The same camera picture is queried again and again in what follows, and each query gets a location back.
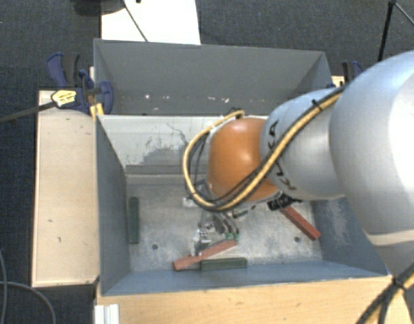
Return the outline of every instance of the black wire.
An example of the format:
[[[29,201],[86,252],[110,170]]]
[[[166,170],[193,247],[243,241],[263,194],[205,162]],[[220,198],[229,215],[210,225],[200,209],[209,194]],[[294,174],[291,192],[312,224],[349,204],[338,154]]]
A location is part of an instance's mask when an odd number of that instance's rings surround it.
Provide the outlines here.
[[[0,281],[0,286],[3,286],[5,282]],[[29,292],[32,292],[33,294],[36,294],[48,307],[49,312],[51,313],[52,316],[52,323],[56,324],[57,322],[57,317],[55,315],[55,310],[52,307],[52,304],[49,302],[49,300],[47,299],[47,297],[45,295],[43,295],[42,293],[40,293],[37,289],[34,289],[33,287],[27,286],[26,284],[22,284],[22,283],[17,283],[17,282],[7,282],[8,286],[11,287],[15,287],[15,288],[21,288],[23,290],[28,290]]]
[[[142,38],[144,39],[144,41],[145,41],[145,42],[149,42],[149,41],[147,40],[147,38],[145,37],[144,33],[142,32],[142,30],[139,28],[138,23],[136,23],[136,20],[134,19],[133,15],[132,15],[132,12],[130,12],[130,10],[128,9],[128,7],[127,7],[127,5],[126,5],[126,2],[125,2],[124,0],[121,0],[121,2],[122,2],[122,4],[123,4],[124,8],[126,9],[126,11],[128,12],[128,15],[130,16],[130,19],[133,21],[133,24],[136,26],[136,29],[138,29],[138,31],[139,31],[139,33],[140,33],[140,35],[141,35],[141,36],[142,36]]]
[[[3,308],[1,309],[1,324],[5,322],[5,314],[7,312],[7,295],[8,295],[8,282],[7,282],[7,269],[5,268],[3,253],[0,249],[0,263],[1,263],[1,271],[3,272]]]
[[[198,168],[199,168],[199,161],[201,160],[201,156],[202,156],[202,152],[204,151],[205,148],[205,143],[207,142],[207,136],[203,136],[203,141],[201,143],[201,149],[198,153],[198,158],[196,160],[196,165],[195,165],[195,180],[194,183],[196,184],[197,182],[197,177],[198,177]]]
[[[357,324],[365,324],[367,318],[382,304],[380,316],[378,317],[378,324],[384,324],[386,320],[386,313],[390,306],[391,300],[394,295],[402,288],[404,291],[407,289],[403,288],[403,284],[414,272],[414,262],[407,267],[400,275],[393,278],[392,283],[367,307],[366,311],[359,317]]]
[[[6,315],[6,312],[7,312],[8,286],[11,286],[11,287],[22,288],[22,289],[25,289],[25,290],[28,290],[30,292],[35,293],[47,305],[49,311],[51,312],[52,323],[56,324],[57,320],[56,320],[56,316],[55,316],[55,310],[53,309],[52,304],[49,302],[49,300],[46,298],[46,296],[44,296],[38,290],[35,290],[34,288],[32,288],[30,286],[27,286],[27,285],[24,285],[24,284],[21,284],[21,283],[10,282],[10,281],[7,280],[7,269],[5,268],[3,253],[1,252],[1,249],[0,249],[0,263],[1,263],[1,270],[3,272],[3,281],[0,281],[0,286],[3,286],[3,289],[4,289],[3,308],[1,310],[0,323],[4,324],[4,322],[5,322],[5,315]]]

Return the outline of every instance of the gray bin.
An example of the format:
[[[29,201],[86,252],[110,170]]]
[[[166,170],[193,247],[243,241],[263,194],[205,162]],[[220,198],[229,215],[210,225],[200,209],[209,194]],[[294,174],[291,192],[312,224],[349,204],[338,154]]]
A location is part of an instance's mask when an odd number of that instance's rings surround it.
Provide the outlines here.
[[[115,93],[97,120],[101,291],[104,296],[372,277],[386,268],[346,199],[297,209],[322,233],[312,242],[259,205],[240,223],[246,269],[172,270],[190,252],[201,210],[182,206],[185,144],[231,107],[268,115],[331,82],[322,52],[95,40],[95,79]],[[205,160],[201,162],[204,169]],[[128,199],[139,199],[140,242],[129,244]]]

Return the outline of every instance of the blue clamp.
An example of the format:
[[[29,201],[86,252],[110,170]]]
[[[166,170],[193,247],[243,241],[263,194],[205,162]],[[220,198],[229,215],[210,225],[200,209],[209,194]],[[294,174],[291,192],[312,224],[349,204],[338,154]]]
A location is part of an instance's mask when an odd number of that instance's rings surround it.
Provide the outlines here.
[[[76,91],[76,102],[64,105],[64,108],[80,111],[85,114],[90,113],[93,105],[88,101],[88,97],[93,95],[95,102],[103,105],[105,114],[110,114],[113,107],[113,91],[111,83],[102,81],[98,88],[95,88],[93,79],[86,70],[77,73],[78,54],[56,53],[51,55],[46,61],[46,71],[56,83],[58,89],[69,88]],[[76,74],[82,81],[82,86],[78,87]]]
[[[356,62],[356,61],[343,61],[342,62],[343,67],[343,76],[344,76],[344,82],[350,82],[351,80],[354,80],[357,76],[359,76],[361,73],[363,73],[363,67]]]

